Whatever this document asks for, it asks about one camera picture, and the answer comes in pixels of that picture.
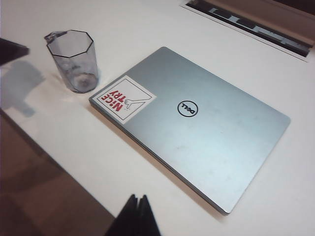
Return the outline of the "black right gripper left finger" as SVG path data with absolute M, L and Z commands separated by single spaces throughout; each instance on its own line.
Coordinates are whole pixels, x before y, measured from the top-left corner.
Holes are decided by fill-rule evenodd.
M 29 48 L 3 39 L 0 39 L 0 65 L 3 66 L 15 59 L 21 58 L 28 55 L 30 52 Z

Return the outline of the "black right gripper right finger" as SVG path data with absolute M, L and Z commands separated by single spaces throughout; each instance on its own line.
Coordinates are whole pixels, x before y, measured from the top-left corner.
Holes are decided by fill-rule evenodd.
M 146 195 L 138 199 L 134 194 L 115 219 L 116 236 L 160 236 L 153 211 Z

